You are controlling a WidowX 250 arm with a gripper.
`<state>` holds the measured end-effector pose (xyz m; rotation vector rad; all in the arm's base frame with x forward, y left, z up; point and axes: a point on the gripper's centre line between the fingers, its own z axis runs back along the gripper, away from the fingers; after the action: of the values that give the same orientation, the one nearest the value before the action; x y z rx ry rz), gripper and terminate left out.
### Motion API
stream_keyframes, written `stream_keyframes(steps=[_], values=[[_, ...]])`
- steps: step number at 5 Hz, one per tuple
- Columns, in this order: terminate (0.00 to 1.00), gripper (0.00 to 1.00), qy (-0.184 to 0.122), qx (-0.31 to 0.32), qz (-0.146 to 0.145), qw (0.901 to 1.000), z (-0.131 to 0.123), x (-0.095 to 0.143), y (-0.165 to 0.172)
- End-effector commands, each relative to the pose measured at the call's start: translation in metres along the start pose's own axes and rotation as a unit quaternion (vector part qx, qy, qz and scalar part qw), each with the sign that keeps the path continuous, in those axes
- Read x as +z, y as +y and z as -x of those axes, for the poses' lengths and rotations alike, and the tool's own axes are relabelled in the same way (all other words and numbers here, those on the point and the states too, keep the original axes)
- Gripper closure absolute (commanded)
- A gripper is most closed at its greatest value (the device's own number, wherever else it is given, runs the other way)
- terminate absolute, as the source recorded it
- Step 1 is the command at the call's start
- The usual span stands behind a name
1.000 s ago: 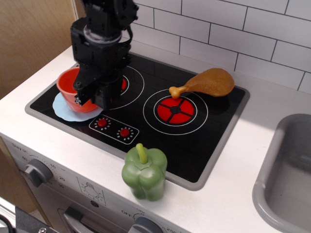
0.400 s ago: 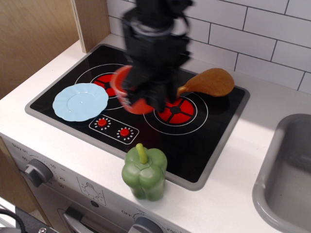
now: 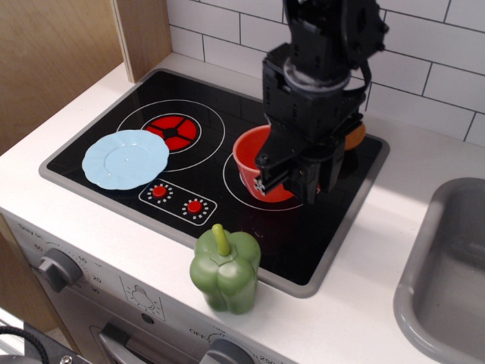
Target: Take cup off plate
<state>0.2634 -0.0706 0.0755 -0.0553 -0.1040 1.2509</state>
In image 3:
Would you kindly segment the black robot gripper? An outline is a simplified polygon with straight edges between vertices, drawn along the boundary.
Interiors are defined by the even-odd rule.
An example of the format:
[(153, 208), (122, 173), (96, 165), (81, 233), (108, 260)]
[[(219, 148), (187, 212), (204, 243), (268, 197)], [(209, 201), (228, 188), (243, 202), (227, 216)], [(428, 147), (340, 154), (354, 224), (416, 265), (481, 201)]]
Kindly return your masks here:
[(284, 43), (263, 60), (264, 116), (269, 125), (277, 123), (308, 142), (303, 156), (292, 161), (283, 187), (301, 203), (314, 205), (319, 180), (324, 192), (336, 184), (345, 155), (344, 129), (362, 121), (359, 107), (367, 87), (347, 89), (346, 72), (335, 88), (308, 91), (295, 83), (290, 52), (290, 44)]

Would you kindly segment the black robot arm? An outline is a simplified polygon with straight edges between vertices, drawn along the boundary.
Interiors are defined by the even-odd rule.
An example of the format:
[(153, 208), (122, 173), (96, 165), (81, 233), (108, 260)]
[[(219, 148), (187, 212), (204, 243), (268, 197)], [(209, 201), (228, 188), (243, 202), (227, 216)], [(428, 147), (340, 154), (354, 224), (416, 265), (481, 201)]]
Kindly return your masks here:
[[(270, 134), (256, 156), (258, 194), (277, 187), (312, 204), (333, 189), (346, 137), (359, 128), (371, 82), (370, 57), (388, 26), (374, 1), (286, 1), (288, 43), (263, 61), (263, 110)], [(353, 70), (364, 86), (349, 89)]]

